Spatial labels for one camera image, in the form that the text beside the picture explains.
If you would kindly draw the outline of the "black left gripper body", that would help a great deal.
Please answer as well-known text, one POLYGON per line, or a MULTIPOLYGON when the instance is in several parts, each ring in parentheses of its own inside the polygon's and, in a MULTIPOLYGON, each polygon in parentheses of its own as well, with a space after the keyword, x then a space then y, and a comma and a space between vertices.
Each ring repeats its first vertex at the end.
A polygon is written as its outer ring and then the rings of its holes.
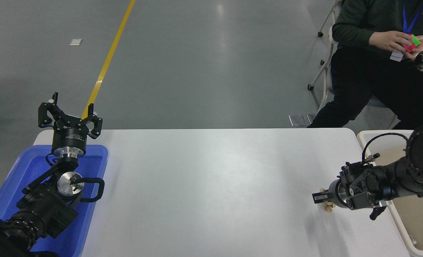
POLYGON ((63 116, 61 118, 55 117, 53 152, 65 147, 77 148, 82 152, 86 151, 89 129, 85 125, 79 127, 78 124, 81 124, 81 121, 76 117, 67 119, 64 119, 63 116))

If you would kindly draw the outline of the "person's left hand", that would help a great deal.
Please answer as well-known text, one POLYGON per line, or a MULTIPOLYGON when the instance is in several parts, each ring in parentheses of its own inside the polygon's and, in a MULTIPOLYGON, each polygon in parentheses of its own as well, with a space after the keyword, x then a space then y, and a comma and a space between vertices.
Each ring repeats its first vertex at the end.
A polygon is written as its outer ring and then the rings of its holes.
POLYGON ((419 44, 405 53, 405 57, 415 59, 423 51, 423 35, 416 36, 419 44))

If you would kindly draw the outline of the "person's right hand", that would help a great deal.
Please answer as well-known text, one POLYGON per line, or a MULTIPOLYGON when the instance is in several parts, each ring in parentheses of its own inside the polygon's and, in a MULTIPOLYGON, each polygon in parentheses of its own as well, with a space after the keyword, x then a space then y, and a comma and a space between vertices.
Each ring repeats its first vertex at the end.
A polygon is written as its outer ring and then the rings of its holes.
POLYGON ((376 31, 370 36, 369 45, 394 53, 404 53, 405 46, 412 45, 412 37, 401 31, 376 31))

